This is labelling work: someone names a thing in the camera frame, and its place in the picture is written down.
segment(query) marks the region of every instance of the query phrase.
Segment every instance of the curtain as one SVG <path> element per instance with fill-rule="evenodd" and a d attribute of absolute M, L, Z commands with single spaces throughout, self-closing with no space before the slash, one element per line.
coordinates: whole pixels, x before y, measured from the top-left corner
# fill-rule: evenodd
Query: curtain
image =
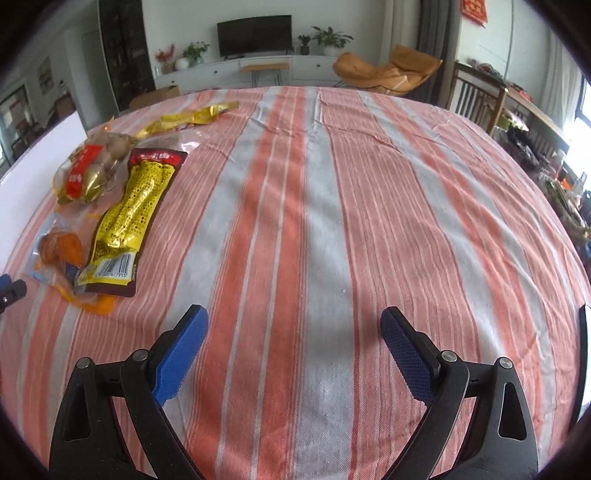
<path fill-rule="evenodd" d="M 548 81 L 544 85 L 540 108 L 560 128 L 574 120 L 583 74 L 562 41 L 550 31 Z"/>
<path fill-rule="evenodd" d="M 390 52 L 396 45 L 417 48 L 420 0 L 386 0 L 384 33 L 379 51 L 379 63 L 388 63 Z"/>
<path fill-rule="evenodd" d="M 417 50 L 445 63 L 448 53 L 452 0 L 421 0 Z M 436 104 L 441 91 L 443 67 L 408 95 L 419 102 Z"/>

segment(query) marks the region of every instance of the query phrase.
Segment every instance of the white cabinet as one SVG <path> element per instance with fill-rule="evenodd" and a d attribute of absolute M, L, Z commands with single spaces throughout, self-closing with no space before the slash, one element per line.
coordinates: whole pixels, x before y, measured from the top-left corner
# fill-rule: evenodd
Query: white cabinet
<path fill-rule="evenodd" d="M 177 85 L 181 93 L 232 85 L 247 80 L 247 77 L 242 78 L 238 62 L 235 61 L 198 65 L 155 78 L 157 88 Z"/>
<path fill-rule="evenodd" d="M 241 67 L 255 64 L 289 63 L 289 71 L 281 72 L 284 85 L 333 85 L 339 81 L 332 66 L 336 59 L 322 56 L 269 56 L 217 61 L 196 65 L 187 70 L 162 75 L 154 79 L 156 88 L 177 85 L 182 94 L 209 88 L 248 88 L 250 72 Z M 260 85 L 272 85 L 271 72 L 262 72 Z"/>
<path fill-rule="evenodd" d="M 331 57 L 294 55 L 293 79 L 338 82 L 340 79 L 332 69 L 335 61 L 336 59 Z"/>

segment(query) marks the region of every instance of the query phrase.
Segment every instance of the snack package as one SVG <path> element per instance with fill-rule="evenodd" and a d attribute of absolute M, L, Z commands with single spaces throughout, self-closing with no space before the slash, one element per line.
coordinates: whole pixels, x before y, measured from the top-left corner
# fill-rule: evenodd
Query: snack package
<path fill-rule="evenodd" d="M 219 103 L 210 105 L 193 112 L 172 113 L 163 115 L 160 120 L 149 124 L 136 135 L 137 138 L 145 138 L 150 135 L 166 132 L 174 128 L 182 128 L 183 125 L 205 125 L 213 122 L 221 113 L 238 108 L 240 102 Z"/>
<path fill-rule="evenodd" d="M 54 176 L 58 202 L 88 204 L 94 202 L 107 188 L 118 163 L 136 143 L 129 135 L 102 129 L 79 146 Z"/>
<path fill-rule="evenodd" d="M 27 270 L 36 280 L 55 287 L 70 303 L 97 314 L 108 314 L 115 304 L 109 295 L 74 294 L 76 278 L 85 263 L 82 241 L 59 215 L 50 216 L 37 235 Z"/>
<path fill-rule="evenodd" d="M 133 297 L 137 265 L 150 225 L 187 152 L 134 148 L 123 199 L 102 216 L 90 247 L 89 264 L 77 277 L 77 291 Z"/>

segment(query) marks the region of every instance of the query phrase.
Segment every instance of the red label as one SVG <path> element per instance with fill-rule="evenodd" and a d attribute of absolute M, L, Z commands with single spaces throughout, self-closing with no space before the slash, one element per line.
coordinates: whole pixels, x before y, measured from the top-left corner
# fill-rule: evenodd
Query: red label
<path fill-rule="evenodd" d="M 102 149 L 102 145 L 87 145 L 84 147 L 72 165 L 66 179 L 66 195 L 71 199 L 80 198 L 82 192 L 82 175 Z"/>
<path fill-rule="evenodd" d="M 183 152 L 160 148 L 134 148 L 129 155 L 128 165 L 133 167 L 143 161 L 155 161 L 178 167 L 184 160 Z"/>

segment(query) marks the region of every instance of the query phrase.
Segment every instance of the yellow snack package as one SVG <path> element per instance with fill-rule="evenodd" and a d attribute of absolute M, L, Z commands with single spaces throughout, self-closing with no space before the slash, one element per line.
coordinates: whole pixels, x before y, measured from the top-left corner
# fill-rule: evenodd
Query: yellow snack package
<path fill-rule="evenodd" d="M 134 148 L 123 199 L 102 216 L 79 291 L 133 297 L 137 264 L 158 205 L 187 157 L 166 148 Z"/>
<path fill-rule="evenodd" d="M 144 138 L 180 127 L 181 125 L 206 125 L 213 122 L 221 113 L 238 108 L 240 102 L 218 103 L 193 112 L 171 113 L 163 115 L 159 120 L 149 124 L 136 135 Z"/>

